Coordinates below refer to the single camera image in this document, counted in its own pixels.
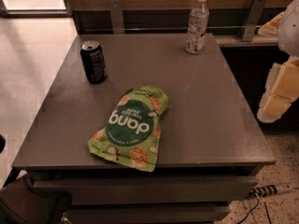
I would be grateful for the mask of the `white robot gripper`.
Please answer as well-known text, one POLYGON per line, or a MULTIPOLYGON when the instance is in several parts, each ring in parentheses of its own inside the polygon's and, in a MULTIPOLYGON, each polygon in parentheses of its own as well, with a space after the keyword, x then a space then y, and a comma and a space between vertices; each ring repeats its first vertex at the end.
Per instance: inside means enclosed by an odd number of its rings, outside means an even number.
MULTIPOLYGON (((278 36, 283 16, 283 12, 277 14, 259 28, 258 34, 278 36)), ((299 98, 299 60, 287 61, 284 64, 273 63, 264 87, 257 119, 263 123, 272 123, 280 119, 299 98)))

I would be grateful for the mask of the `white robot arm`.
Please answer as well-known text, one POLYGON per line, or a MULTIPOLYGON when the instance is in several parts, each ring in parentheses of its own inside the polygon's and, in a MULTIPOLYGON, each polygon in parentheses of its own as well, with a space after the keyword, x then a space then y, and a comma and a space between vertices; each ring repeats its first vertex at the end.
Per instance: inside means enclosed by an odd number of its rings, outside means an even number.
POLYGON ((273 63, 259 103, 257 119, 272 123, 299 98, 299 0, 293 0, 284 12, 264 24, 258 34, 276 36, 278 48, 289 55, 284 64, 273 63))

